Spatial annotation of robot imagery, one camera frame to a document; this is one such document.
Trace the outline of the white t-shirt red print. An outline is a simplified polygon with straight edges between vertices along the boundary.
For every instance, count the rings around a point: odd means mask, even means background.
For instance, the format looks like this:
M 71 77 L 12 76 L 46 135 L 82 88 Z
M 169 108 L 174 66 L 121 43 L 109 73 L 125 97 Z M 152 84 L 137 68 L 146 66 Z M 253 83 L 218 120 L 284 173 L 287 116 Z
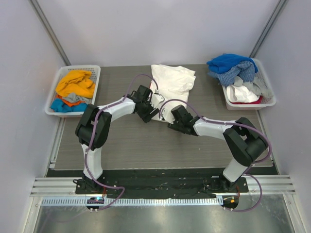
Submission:
M 151 65 L 151 72 L 152 77 L 155 79 L 155 82 L 150 83 L 152 91 L 155 91 L 158 87 L 165 101 L 171 99 L 184 101 L 171 101 L 164 108 L 171 110 L 178 105 L 187 106 L 186 102 L 189 98 L 189 92 L 192 90 L 196 79 L 195 71 L 182 66 Z M 160 121 L 159 117 L 159 115 L 156 115 L 153 117 L 153 120 Z

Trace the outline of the blue t-shirt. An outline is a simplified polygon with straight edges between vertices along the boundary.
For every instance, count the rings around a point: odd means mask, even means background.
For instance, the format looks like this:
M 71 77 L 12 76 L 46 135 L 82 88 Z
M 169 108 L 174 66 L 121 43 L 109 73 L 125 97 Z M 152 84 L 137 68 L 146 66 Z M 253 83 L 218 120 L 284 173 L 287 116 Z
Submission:
M 215 73 L 225 73 L 231 70 L 232 67 L 238 65 L 241 62 L 251 62 L 255 68 L 255 73 L 258 72 L 258 68 L 255 62 L 249 58 L 236 54 L 223 54 L 207 62 L 209 70 Z

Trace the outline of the blue checkered cloth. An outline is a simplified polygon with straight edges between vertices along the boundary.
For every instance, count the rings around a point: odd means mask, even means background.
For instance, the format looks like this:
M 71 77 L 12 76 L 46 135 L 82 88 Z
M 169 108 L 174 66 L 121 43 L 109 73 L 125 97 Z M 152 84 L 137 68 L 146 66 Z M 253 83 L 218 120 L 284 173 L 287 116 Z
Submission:
M 258 68 L 254 63 L 242 61 L 224 73 L 216 73 L 209 69 L 208 75 L 218 80 L 220 85 L 227 87 L 234 84 L 236 76 L 239 76 L 243 82 L 252 82 L 257 72 Z

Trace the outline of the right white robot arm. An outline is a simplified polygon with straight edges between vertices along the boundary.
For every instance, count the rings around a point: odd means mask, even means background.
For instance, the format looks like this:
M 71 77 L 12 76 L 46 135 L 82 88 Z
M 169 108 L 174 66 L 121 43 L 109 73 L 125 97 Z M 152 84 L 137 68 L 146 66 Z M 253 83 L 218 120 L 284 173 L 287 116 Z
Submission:
M 233 158 L 218 178 L 205 184 L 210 191 L 232 191 L 240 177 L 271 147 L 266 136 L 245 117 L 227 122 L 193 117 L 182 105 L 174 107 L 171 114 L 173 122 L 168 124 L 170 129 L 193 136 L 218 138 L 227 143 Z

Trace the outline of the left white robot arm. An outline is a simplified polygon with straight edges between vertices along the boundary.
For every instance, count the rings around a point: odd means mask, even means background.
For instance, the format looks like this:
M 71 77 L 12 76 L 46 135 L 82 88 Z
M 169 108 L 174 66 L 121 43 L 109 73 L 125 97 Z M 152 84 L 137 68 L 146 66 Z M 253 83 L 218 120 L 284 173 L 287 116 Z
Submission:
M 113 121 L 130 114 L 137 114 L 145 123 L 159 113 L 158 106 L 165 100 L 158 90 L 140 85 L 136 91 L 119 100 L 96 106 L 89 104 L 75 130 L 84 154 L 83 178 L 73 180 L 76 194 L 100 193 L 107 185 L 99 184 L 103 177 L 102 148 L 106 143 Z

